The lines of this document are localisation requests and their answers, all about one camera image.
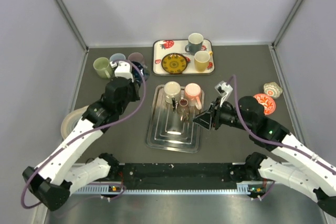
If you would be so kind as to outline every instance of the pink mug handle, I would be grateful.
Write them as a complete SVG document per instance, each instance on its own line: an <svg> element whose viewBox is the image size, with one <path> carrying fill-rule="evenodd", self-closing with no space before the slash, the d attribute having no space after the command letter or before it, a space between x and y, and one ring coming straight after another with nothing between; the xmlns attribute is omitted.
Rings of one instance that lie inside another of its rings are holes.
<svg viewBox="0 0 336 224"><path fill-rule="evenodd" d="M196 104L195 104L196 108L198 110L201 110L202 109L202 103L200 101L200 98L199 97L196 97Z"/></svg>

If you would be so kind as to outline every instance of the gray floor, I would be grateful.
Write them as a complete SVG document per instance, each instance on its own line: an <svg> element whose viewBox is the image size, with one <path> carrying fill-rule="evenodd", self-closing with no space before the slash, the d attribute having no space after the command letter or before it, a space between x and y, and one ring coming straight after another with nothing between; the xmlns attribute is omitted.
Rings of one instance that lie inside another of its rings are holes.
<svg viewBox="0 0 336 224"><path fill-rule="evenodd" d="M116 52L121 52L126 56L132 52L140 52L145 56L146 64L151 69L151 76L147 81L146 100L138 114L127 122L110 128L105 135L95 141L84 152L80 162L85 162L91 157L95 158L103 152L114 154L120 162L124 163L229 163L243 162L252 152L268 153L250 141L246 132L228 126L222 126L217 131L203 130L201 148L195 154L156 150L145 145L157 85L168 81L177 81L182 86L196 82L205 92L206 108L217 97L214 86L222 80L228 80L233 73L238 78L239 97L260 93L264 83L271 81L279 83L268 46L215 46L213 47L215 71L209 75L198 76L154 75L152 71L153 49L149 47L90 49L76 109L95 102L104 93L108 80L100 79L92 64L95 59L109 58ZM234 102L233 95L229 102ZM130 113L137 105L138 102L129 104L125 114ZM276 111L270 118L277 120L293 132L283 96L276 100L276 106Z"/></svg>
<svg viewBox="0 0 336 224"><path fill-rule="evenodd" d="M73 195L62 215L87 195ZM236 223L236 224L322 224L317 204L286 186L276 185L262 202L232 195L125 195L116 201L89 199L57 219L48 213L45 223Z"/></svg>

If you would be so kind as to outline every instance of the silver baking tray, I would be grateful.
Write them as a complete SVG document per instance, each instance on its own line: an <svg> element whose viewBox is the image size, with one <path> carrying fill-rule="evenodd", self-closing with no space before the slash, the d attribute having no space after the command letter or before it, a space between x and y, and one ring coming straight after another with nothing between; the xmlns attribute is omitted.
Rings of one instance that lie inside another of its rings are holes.
<svg viewBox="0 0 336 224"><path fill-rule="evenodd" d="M193 118L199 114L199 110L195 106L190 107L189 120L181 122L172 105L165 102L163 87L164 85L159 85L155 89L146 145L176 152L198 152L201 127L193 122ZM181 87L181 97L184 97L184 88ZM203 90L201 103L203 107Z"/></svg>

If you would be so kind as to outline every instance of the tray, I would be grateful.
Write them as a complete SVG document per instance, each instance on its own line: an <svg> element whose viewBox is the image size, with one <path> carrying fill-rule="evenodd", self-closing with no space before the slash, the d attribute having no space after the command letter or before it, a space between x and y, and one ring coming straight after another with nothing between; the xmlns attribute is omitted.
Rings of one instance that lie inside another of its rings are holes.
<svg viewBox="0 0 336 224"><path fill-rule="evenodd" d="M159 85L155 89L146 145L169 151L198 152L201 128L193 122L193 118L199 114L199 110L195 106L190 107L189 121L181 122L179 115L173 112L172 105L165 102L163 87L164 85ZM184 87L181 87L181 97L183 96ZM203 107L203 90L201 103Z"/></svg>
<svg viewBox="0 0 336 224"><path fill-rule="evenodd" d="M167 73L161 66L161 61L163 57L165 57L168 54L171 54L173 52L177 52L179 54L182 54L187 58L188 66L183 71L183 74L210 74L215 70L215 62L214 62L214 56L211 57L208 68L200 73L197 72L194 65L194 56L186 52L184 50L185 46L188 45L188 40L158 40L153 45L153 51L154 51L154 57L153 57L153 72L157 75L161 76L168 76L170 73ZM202 50L204 51L212 51L212 45L211 42L207 39L204 39Z"/></svg>

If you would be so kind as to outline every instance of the strawberry print tray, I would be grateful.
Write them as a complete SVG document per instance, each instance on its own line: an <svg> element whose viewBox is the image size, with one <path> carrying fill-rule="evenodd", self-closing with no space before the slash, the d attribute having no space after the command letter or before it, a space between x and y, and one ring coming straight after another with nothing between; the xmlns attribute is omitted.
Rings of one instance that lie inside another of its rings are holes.
<svg viewBox="0 0 336 224"><path fill-rule="evenodd" d="M187 62L188 66L181 74L209 74L215 70L214 56L211 57L209 65L204 72L197 72L194 65L194 56L185 51L185 46L188 45L188 40L158 40L154 43L154 57L153 57L153 71L155 74L165 76L170 75L166 72L161 65L163 57L171 53L182 54ZM211 42L204 39L202 50L212 51Z"/></svg>

